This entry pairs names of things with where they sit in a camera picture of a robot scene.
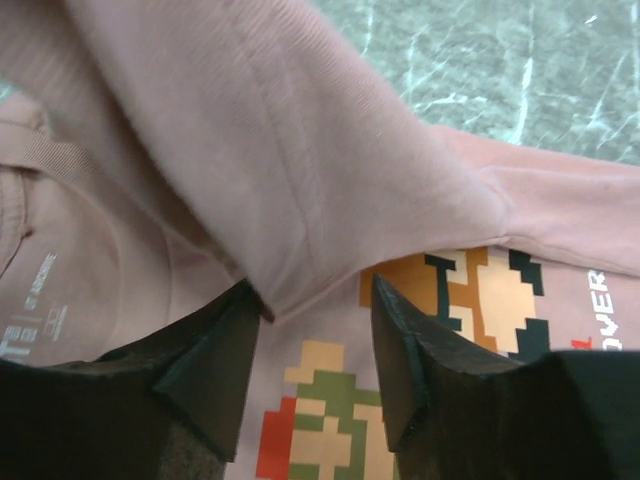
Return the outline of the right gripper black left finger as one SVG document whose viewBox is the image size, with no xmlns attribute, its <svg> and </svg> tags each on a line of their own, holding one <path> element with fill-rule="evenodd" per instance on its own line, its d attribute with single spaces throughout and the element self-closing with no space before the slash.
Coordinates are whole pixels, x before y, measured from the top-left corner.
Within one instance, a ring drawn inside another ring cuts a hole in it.
<svg viewBox="0 0 640 480">
<path fill-rule="evenodd" d="M 5 479 L 220 479 L 235 459 L 262 304 L 240 282 L 91 362 L 1 365 Z"/>
</svg>

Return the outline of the pink t-shirt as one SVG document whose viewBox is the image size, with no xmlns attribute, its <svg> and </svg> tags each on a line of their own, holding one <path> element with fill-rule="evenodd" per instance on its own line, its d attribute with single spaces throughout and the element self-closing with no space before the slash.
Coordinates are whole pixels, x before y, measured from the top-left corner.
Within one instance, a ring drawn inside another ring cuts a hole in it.
<svg viewBox="0 0 640 480">
<path fill-rule="evenodd" d="M 240 282 L 220 479 L 403 479 L 375 277 L 529 364 L 639 355 L 639 171 L 428 126 L 308 1 L 1 5 L 1 365 L 91 362 Z"/>
</svg>

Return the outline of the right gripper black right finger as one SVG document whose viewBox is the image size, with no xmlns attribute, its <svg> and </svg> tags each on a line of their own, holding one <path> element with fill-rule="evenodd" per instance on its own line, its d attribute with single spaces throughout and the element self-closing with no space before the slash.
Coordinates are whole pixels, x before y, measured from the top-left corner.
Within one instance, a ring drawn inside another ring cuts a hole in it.
<svg viewBox="0 0 640 480">
<path fill-rule="evenodd" d="M 371 324 L 389 450 L 403 479 L 635 479 L 639 355 L 522 364 L 430 319 L 375 277 Z"/>
</svg>

